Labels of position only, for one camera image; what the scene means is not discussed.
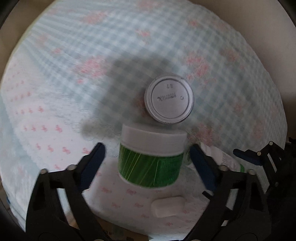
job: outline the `checkered tablecloth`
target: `checkered tablecloth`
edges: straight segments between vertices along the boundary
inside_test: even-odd
[[[173,186],[155,191],[124,183],[116,167],[122,123],[157,124],[143,95],[164,73],[193,89],[192,113],[171,126],[187,131],[189,144],[229,155],[270,140],[284,146],[277,88],[241,34],[214,13],[185,0],[56,1],[26,32],[1,84],[0,174],[23,226],[39,170],[64,169],[103,142],[106,160],[84,194],[92,210],[157,240],[186,236],[207,204],[192,170],[182,167]],[[187,199],[182,213],[151,216],[154,199],[177,195]]]

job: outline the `white jar lid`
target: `white jar lid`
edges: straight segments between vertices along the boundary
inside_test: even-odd
[[[145,106],[157,121],[175,124],[186,119],[192,111],[194,96],[188,82],[174,74],[156,78],[146,89]]]
[[[123,124],[121,144],[150,156],[177,156],[184,152],[187,133],[138,123]]]

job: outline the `green label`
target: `green label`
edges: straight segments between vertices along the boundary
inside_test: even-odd
[[[183,153],[157,157],[131,151],[120,145],[118,170],[127,181],[149,188],[173,184],[180,172]]]

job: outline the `soap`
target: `soap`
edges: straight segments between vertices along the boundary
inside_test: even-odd
[[[180,213],[184,205],[185,199],[180,196],[156,199],[151,204],[151,212],[157,218],[170,217]]]

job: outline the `green jar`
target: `green jar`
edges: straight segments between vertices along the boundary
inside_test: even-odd
[[[180,172],[187,133],[142,124],[123,125],[118,170],[130,183],[160,188]]]

